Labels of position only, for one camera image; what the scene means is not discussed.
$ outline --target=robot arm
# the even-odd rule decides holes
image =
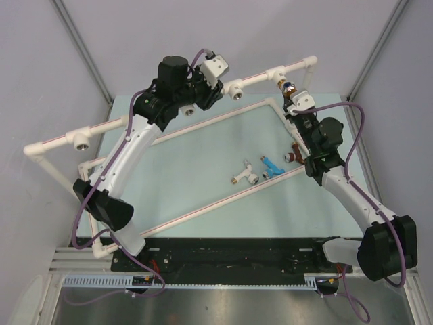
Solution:
[[[408,215],[396,216],[363,191],[345,170],[346,162],[337,150],[343,142],[342,123],[329,117],[318,121],[313,112],[315,102],[308,91],[297,91],[291,83],[285,83],[281,89],[285,117],[295,124],[309,149],[310,155],[305,160],[306,174],[342,203],[364,235],[362,241],[325,240],[322,247],[327,260],[359,266],[373,281],[400,272],[402,264],[406,268],[416,266],[415,222]],[[399,249],[403,251],[403,263]]]
[[[177,117],[180,108],[196,104],[208,110],[222,98],[223,84],[219,78],[229,66],[221,56],[206,58],[188,78],[189,64],[185,58],[165,57],[158,66],[158,78],[135,101],[129,132],[128,129],[123,132],[102,166],[90,177],[90,182],[78,179],[74,184],[81,202],[96,186],[86,209],[107,225],[132,255],[142,250],[145,240],[134,226],[134,208],[120,197],[145,150]]]

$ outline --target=gray wall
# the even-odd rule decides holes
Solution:
[[[347,94],[397,0],[65,0],[108,89],[148,86],[167,55],[202,47],[224,56],[223,81],[305,56],[319,58],[311,91]],[[298,81],[297,74],[290,78]],[[276,91],[272,83],[245,89]]]
[[[49,1],[1,1],[0,48],[0,324],[6,324],[24,287],[46,274],[55,247],[66,244],[78,206],[22,149],[103,121],[108,108]],[[72,180],[77,163],[94,151],[59,149],[53,162]]]
[[[417,222],[419,273],[433,303],[433,2],[409,8],[356,101],[384,202]]]

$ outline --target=blue pipe fitting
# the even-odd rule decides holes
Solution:
[[[263,163],[268,166],[268,169],[263,172],[263,177],[265,179],[270,179],[274,177],[275,175],[281,175],[285,173],[286,171],[284,169],[280,169],[277,166],[275,166],[267,157],[262,156],[261,160]]]

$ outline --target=gray floor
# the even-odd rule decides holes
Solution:
[[[381,282],[348,279],[351,292],[368,308],[371,324],[414,324],[403,290]],[[64,288],[61,297],[86,301],[106,289]],[[321,299],[313,291],[168,290],[154,298],[114,295],[84,307],[61,298],[54,325],[69,324],[362,324],[344,297]]]

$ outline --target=brown valve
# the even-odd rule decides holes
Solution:
[[[289,152],[289,153],[284,155],[284,160],[287,163],[291,163],[292,161],[296,160],[301,165],[305,165],[305,160],[303,159],[302,154],[301,154],[300,149],[299,149],[299,144],[294,142],[292,144],[292,149],[293,149],[293,152]]]

